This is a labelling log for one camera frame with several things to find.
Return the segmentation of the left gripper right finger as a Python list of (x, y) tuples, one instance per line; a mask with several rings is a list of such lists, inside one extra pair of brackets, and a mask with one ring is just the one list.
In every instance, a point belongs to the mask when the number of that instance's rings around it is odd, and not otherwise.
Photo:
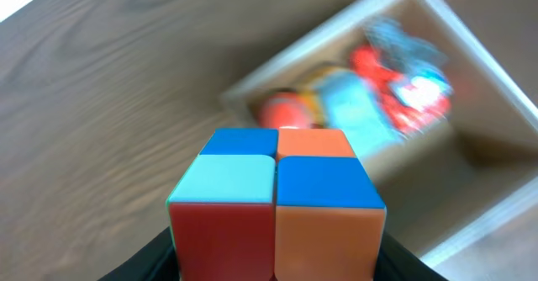
[(382, 234), (374, 281), (447, 281), (386, 231)]

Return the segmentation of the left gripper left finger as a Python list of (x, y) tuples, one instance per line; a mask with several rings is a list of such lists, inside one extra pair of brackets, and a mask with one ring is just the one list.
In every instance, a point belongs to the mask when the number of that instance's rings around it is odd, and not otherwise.
[(180, 269), (167, 227), (127, 261), (98, 281), (179, 281)]

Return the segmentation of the multicoloured puzzle cube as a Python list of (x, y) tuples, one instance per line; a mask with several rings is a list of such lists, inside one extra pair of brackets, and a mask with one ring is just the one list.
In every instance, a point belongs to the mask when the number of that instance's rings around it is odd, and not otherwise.
[(218, 129), (166, 205), (183, 281), (370, 280), (387, 213), (331, 129)]

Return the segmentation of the grey and yellow toy car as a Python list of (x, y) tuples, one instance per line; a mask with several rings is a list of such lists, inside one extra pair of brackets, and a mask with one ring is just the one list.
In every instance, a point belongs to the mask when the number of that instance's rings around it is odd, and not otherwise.
[(352, 70), (320, 66), (298, 79), (296, 87), (310, 95), (316, 122), (342, 130), (358, 157), (373, 156), (403, 141), (370, 85)]

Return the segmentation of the red toy truck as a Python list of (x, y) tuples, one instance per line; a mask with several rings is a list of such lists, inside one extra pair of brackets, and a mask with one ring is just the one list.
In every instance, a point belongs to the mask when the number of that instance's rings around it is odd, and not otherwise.
[(443, 119), (453, 94), (441, 70), (446, 55), (394, 19), (374, 19), (364, 33), (366, 43), (351, 52), (351, 68), (372, 87), (395, 129), (412, 135)]

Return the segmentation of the red and white ball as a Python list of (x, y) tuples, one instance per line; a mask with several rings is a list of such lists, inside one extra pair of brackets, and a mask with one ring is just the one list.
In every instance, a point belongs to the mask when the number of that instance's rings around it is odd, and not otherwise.
[(270, 129), (310, 129), (314, 118), (298, 93), (279, 91), (264, 99), (257, 114), (258, 124)]

